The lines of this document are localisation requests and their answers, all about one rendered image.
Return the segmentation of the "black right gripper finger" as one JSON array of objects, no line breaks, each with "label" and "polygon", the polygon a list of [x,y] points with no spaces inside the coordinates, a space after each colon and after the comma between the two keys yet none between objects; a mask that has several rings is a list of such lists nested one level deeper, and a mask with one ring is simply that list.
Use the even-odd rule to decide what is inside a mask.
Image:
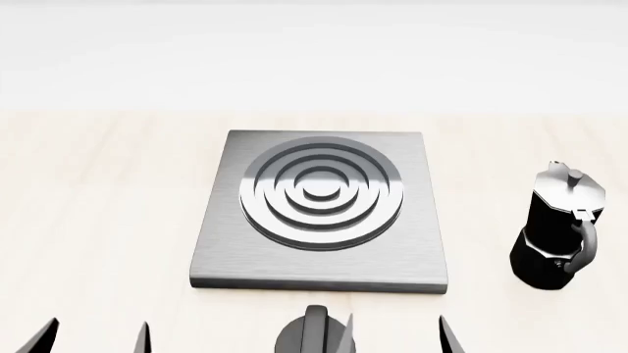
[{"label": "black right gripper finger", "polygon": [[354,353],[353,314],[350,314],[335,353]]},{"label": "black right gripper finger", "polygon": [[443,353],[465,353],[444,316],[439,317],[439,335]]}]

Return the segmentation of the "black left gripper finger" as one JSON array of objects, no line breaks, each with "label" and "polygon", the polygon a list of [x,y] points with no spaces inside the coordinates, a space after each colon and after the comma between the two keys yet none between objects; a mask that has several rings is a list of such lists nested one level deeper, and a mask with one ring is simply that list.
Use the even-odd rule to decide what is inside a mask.
[{"label": "black left gripper finger", "polygon": [[58,328],[59,321],[52,318],[15,353],[51,353]]},{"label": "black left gripper finger", "polygon": [[142,323],[133,353],[152,353],[150,327],[147,322]]}]

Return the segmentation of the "black and silver moka pot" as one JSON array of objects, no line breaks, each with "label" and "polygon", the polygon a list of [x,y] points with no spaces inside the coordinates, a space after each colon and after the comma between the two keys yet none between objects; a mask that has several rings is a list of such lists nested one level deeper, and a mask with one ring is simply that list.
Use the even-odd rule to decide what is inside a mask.
[{"label": "black and silver moka pot", "polygon": [[558,161],[537,173],[526,225],[510,251],[512,272],[540,290],[560,290],[594,261],[595,227],[605,190],[593,178]]}]

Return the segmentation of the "dark grey stove knob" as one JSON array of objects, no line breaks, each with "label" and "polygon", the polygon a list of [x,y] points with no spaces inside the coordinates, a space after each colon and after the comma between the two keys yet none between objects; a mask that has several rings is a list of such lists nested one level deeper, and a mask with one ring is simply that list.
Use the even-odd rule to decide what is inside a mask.
[{"label": "dark grey stove knob", "polygon": [[335,353],[345,326],[325,306],[309,305],[302,317],[282,329],[275,353]]}]

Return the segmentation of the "silver square stove plate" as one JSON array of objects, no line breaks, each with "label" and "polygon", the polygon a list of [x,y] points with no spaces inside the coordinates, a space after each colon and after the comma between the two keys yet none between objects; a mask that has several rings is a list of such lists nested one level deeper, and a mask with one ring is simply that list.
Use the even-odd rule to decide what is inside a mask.
[{"label": "silver square stove plate", "polygon": [[[308,251],[257,231],[240,208],[239,185],[266,150],[300,137],[346,137],[389,158],[404,185],[396,221],[379,236],[346,249]],[[448,278],[423,135],[418,131],[280,131],[234,129],[227,135],[192,255],[193,287],[447,291]]]}]

